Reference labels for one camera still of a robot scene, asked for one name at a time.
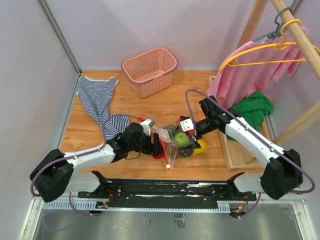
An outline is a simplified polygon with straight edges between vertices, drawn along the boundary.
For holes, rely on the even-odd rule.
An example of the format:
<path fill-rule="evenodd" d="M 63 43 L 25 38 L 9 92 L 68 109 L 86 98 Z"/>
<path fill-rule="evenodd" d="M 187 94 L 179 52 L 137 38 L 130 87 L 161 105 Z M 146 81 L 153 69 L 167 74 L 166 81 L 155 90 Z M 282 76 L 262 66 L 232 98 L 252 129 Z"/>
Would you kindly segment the clear zip top bag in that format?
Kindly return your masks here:
<path fill-rule="evenodd" d="M 182 132 L 182 131 L 180 131 L 179 128 L 176 127 L 176 133 L 178 133 L 178 132 Z M 171 170 L 173 168 L 175 160 L 188 159 L 193 156 L 203 154 L 203 153 L 193 154 L 191 157 L 188 157 L 188 158 L 183 158 L 180 156 L 179 149 L 181 149 L 181 148 L 192 149 L 192 147 L 191 147 L 191 144 L 193 143 L 192 136 L 188 136 L 186 133 L 185 134 L 189 137 L 189 145 L 185 146 L 185 147 L 177 147 L 174 142 L 175 135 L 168 133 L 168 131 L 164 128 L 153 127 L 151 130 L 151 133 L 152 133 L 152 137 L 153 137 L 153 133 L 157 133 L 160 138 L 160 142 L 161 142 L 161 145 L 164 150 L 164 157 L 163 158 L 165 161 L 166 168 L 169 170 Z"/>

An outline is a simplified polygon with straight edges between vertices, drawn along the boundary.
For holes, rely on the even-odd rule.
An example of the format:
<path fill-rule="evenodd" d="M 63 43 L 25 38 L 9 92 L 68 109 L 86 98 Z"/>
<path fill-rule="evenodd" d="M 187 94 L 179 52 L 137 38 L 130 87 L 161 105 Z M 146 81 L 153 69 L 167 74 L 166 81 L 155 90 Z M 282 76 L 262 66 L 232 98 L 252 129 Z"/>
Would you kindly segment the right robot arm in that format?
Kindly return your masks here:
<path fill-rule="evenodd" d="M 294 149 L 285 150 L 269 141 L 232 108 L 223 110 L 215 102 L 215 97 L 199 101 L 205 119 L 196 122 L 198 136 L 214 130 L 236 140 L 249 151 L 264 168 L 261 174 L 238 173 L 227 183 L 227 196 L 232 200 L 240 199 L 246 192 L 266 193 L 278 200 L 303 183 L 300 155 Z"/>

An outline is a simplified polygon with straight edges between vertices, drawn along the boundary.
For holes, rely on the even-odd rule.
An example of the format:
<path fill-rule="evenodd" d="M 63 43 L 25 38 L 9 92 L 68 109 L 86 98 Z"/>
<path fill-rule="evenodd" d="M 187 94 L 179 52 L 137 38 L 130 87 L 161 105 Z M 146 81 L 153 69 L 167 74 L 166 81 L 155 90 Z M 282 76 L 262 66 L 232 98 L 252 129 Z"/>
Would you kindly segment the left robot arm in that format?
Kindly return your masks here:
<path fill-rule="evenodd" d="M 159 135 L 151 131 L 146 120 L 130 123 L 124 132 L 87 150 L 71 153 L 63 153 L 58 148 L 51 150 L 31 172 L 31 190 L 37 190 L 46 203 L 72 192 L 88 192 L 101 198 L 107 193 L 103 178 L 97 173 L 81 172 L 125 159 L 129 152 L 150 155 L 155 159 L 164 156 Z"/>

